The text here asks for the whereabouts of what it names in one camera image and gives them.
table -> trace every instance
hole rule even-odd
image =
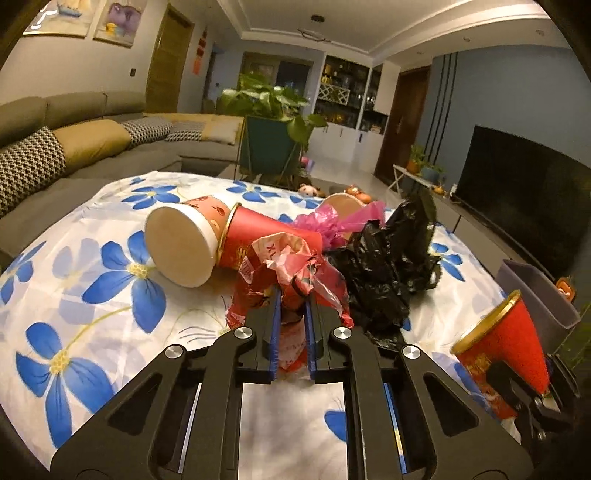
[[[154,208],[208,194],[282,222],[320,204],[237,180],[152,172],[105,186],[0,275],[0,404],[44,466],[166,346],[199,349],[228,331],[237,273],[215,269],[201,287],[179,287],[154,268],[143,238]],[[441,254],[441,280],[413,298],[402,334],[485,401],[473,382],[463,383],[467,374],[449,349],[502,291],[440,225],[431,249]],[[306,369],[272,385],[245,385],[240,451],[241,480],[345,480],[342,386],[313,385]]]
[[[435,186],[430,181],[427,181],[423,177],[420,177],[418,175],[410,173],[406,168],[401,167],[400,165],[392,165],[392,166],[394,167],[394,181],[388,187],[388,190],[396,185],[396,193],[400,194],[399,182],[404,177],[409,177],[409,178],[413,179],[414,181],[416,181],[417,183],[420,183],[421,185],[426,186],[428,189],[431,189]]]

gray trash bin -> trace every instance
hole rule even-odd
[[[521,290],[544,353],[554,353],[581,321],[573,305],[532,265],[503,260],[495,280],[507,294]]]

ceiling light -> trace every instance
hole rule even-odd
[[[302,37],[308,40],[314,40],[317,42],[323,41],[326,43],[330,43],[330,40],[328,40],[324,35],[321,35],[318,32],[314,32],[312,30],[302,30],[301,28],[298,28],[297,31],[300,32]]]

shelf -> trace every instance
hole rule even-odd
[[[337,87],[328,83],[321,83],[318,90],[318,98],[326,102],[338,103],[340,105],[347,105],[349,101],[350,90],[346,88]]]

black tv screen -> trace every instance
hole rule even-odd
[[[567,276],[591,217],[591,169],[476,126],[456,196],[553,278]]]

